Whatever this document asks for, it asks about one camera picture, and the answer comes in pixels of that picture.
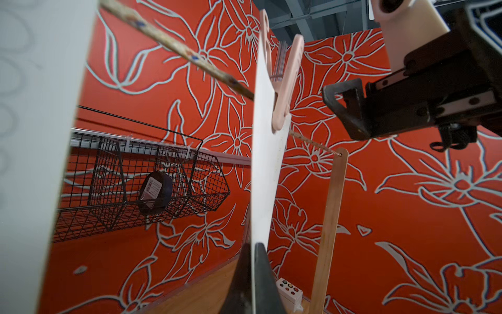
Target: orange wall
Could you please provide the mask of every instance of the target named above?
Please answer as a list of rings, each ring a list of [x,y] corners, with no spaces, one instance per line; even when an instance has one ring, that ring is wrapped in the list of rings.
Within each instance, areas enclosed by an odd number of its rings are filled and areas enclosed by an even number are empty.
[[[123,2],[254,89],[259,15],[249,0]],[[191,134],[213,151],[251,153],[252,102],[103,11],[96,18],[80,103]],[[78,117],[76,125],[85,129],[149,140],[166,136],[84,110]],[[171,135],[166,141],[198,144]],[[216,212],[54,244],[40,313],[138,309],[234,257],[250,173],[231,165],[223,170],[231,194]],[[87,270],[74,274],[80,266]]]
[[[250,0],[123,2],[253,90],[259,26]],[[82,105],[200,137],[210,150],[250,155],[252,102],[100,14]],[[502,141],[481,130],[479,144],[446,154],[428,148],[438,138],[434,129],[354,142],[321,101],[323,85],[372,81],[388,71],[379,30],[305,47],[291,110],[294,128],[351,152],[328,310],[471,313],[466,306],[476,306],[478,312],[502,312],[496,303],[502,288]],[[78,116],[77,126],[91,130],[154,140],[166,135],[84,111]],[[290,138],[284,163],[269,258],[276,274],[310,296],[331,156]],[[214,213],[54,244],[40,313],[137,309],[235,256],[250,175],[229,165],[224,172],[231,194]],[[73,274],[80,266],[87,270]]]
[[[320,88],[389,73],[379,29],[306,44],[292,124],[350,152],[326,306],[331,313],[502,313],[502,139],[437,153],[435,128],[356,142]],[[288,142],[269,259],[310,296],[331,156]]]

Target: white paper sheet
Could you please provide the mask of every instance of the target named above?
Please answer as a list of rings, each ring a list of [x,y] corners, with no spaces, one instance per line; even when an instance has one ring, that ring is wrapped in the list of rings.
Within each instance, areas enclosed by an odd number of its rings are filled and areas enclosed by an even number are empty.
[[[269,243],[270,223],[274,211],[277,183],[288,139],[291,115],[282,130],[273,132],[272,112],[275,91],[269,79],[262,39],[258,43],[258,63],[253,113],[253,153],[251,156],[251,260],[255,260],[255,244]],[[253,313],[255,303],[255,269],[251,262]]]
[[[0,0],[0,313],[38,313],[97,0]]]

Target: metal ceiling beam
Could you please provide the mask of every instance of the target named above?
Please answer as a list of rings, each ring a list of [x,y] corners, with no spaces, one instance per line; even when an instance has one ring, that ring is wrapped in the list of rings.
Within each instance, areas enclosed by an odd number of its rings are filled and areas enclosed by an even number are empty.
[[[286,0],[286,4],[288,5],[289,10],[293,15],[293,18],[302,17],[305,15],[303,12],[303,4],[300,3],[300,1],[301,0]],[[298,25],[300,33],[302,33],[305,42],[314,41],[314,33],[310,28],[309,21],[307,19],[296,20],[296,24]]]
[[[297,0],[286,0],[286,2],[289,5],[289,2],[297,2]],[[331,15],[331,14],[335,14],[338,12],[344,12],[344,11],[347,11],[348,9],[359,8],[360,6],[361,6],[361,0],[333,0],[333,1],[326,2],[321,5],[313,6],[310,9],[309,14],[303,14],[303,11],[302,11],[302,14],[297,15],[297,16],[293,13],[293,10],[290,7],[290,10],[291,10],[291,13],[293,14],[293,17],[288,18],[287,15],[284,15],[284,16],[281,16],[278,18],[271,19],[270,20],[271,29],[275,30],[275,29],[278,29],[281,27],[286,27],[286,26],[292,25],[294,23],[298,24],[299,21],[308,20],[309,18],[316,19],[316,18],[320,18],[320,17],[326,16],[326,15]]]
[[[368,10],[367,0],[361,0],[361,17],[362,17],[362,30],[368,29]]]

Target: barcode label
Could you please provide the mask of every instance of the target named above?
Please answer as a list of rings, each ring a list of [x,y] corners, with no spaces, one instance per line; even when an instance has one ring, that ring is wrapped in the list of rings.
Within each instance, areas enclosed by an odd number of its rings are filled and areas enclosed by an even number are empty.
[[[143,191],[143,195],[141,196],[141,199],[154,199],[159,196],[160,190],[162,188],[162,183],[158,182],[155,180],[153,177],[148,178],[147,186],[145,187],[145,190]],[[146,205],[150,208],[153,207],[154,202],[146,202]]]

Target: wooden stick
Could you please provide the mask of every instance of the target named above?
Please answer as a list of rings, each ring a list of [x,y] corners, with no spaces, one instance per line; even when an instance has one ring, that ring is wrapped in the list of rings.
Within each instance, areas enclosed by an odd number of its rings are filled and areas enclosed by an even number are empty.
[[[162,30],[147,22],[136,10],[131,9],[116,0],[99,0],[99,4],[103,9],[110,12],[118,19],[126,22],[138,31],[159,42],[161,45],[169,48],[189,62],[200,67],[206,73],[227,84],[239,94],[251,100],[254,99],[255,96],[253,92],[242,86],[233,76],[221,71],[211,63],[204,60],[197,52],[190,49],[187,45],[177,41]]]
[[[326,200],[326,209],[324,211],[324,221],[322,223],[321,243],[319,245],[319,251],[317,252],[317,265],[315,268],[309,314],[322,314],[324,311],[324,300],[328,288],[329,271],[331,269],[331,260],[333,259],[336,226],[338,225],[338,216],[340,214],[343,183],[345,182],[348,159],[348,151],[346,149],[339,148],[336,151],[341,154],[342,158],[334,158],[333,167],[331,168],[328,197]]]
[[[315,147],[320,148],[320,149],[322,149],[324,151],[330,152],[331,154],[333,154],[335,156],[342,157],[342,154],[335,152],[334,150],[332,150],[329,147],[326,147],[326,146],[324,146],[322,144],[314,142],[311,139],[306,138],[305,136],[301,135],[300,133],[296,133],[295,131],[289,130],[289,135],[294,136],[297,139],[300,139],[300,140],[302,140],[304,142],[307,142],[307,143],[309,143],[311,145],[314,145]]]

